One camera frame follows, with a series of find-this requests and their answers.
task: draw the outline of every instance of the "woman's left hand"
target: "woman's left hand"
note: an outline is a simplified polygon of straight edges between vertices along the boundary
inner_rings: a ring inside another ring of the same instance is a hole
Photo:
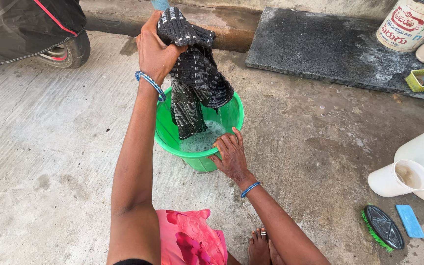
[[[137,36],[140,70],[150,76],[159,86],[163,84],[164,78],[173,68],[179,55],[187,50],[187,46],[165,45],[158,37],[156,25],[162,13],[160,10],[155,10]]]

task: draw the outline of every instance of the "hand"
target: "hand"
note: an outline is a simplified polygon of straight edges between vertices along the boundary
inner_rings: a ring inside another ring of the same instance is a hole
[[[235,127],[233,127],[232,130],[236,136],[231,133],[226,133],[217,138],[213,144],[213,146],[217,147],[219,150],[222,159],[216,155],[207,158],[214,161],[217,168],[220,169],[221,172],[224,172],[229,178],[233,179],[241,188],[241,186],[256,182],[256,179],[246,166],[243,137],[240,131]]]
[[[156,34],[156,25],[163,12],[155,10],[137,36],[140,70],[149,75],[159,86],[173,68],[179,55],[187,46],[165,45]]]

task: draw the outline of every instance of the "pink clothing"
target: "pink clothing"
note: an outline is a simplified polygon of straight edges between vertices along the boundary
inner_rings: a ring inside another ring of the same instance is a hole
[[[160,221],[162,265],[226,265],[227,247],[220,230],[207,225],[211,212],[156,210]]]

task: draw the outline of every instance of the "tire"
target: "tire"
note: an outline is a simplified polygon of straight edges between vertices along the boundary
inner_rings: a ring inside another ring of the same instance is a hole
[[[48,65],[60,68],[79,68],[88,61],[91,53],[86,31],[57,47],[36,55],[35,58]]]

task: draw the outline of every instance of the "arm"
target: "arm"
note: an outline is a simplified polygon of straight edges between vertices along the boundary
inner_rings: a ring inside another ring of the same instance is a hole
[[[181,52],[156,35],[162,12],[155,11],[137,36],[140,69],[161,86]],[[161,263],[158,217],[152,205],[153,139],[158,92],[140,79],[137,98],[114,172],[107,264],[139,258]]]
[[[236,136],[226,133],[214,143],[214,146],[220,151],[222,160],[216,155],[209,158],[215,162],[218,169],[232,178],[241,190],[245,190],[256,182],[256,178],[246,166],[243,137],[236,128],[233,128],[233,132]],[[330,264],[294,220],[261,185],[251,189],[246,197],[266,227],[268,236],[284,263],[287,265]]]

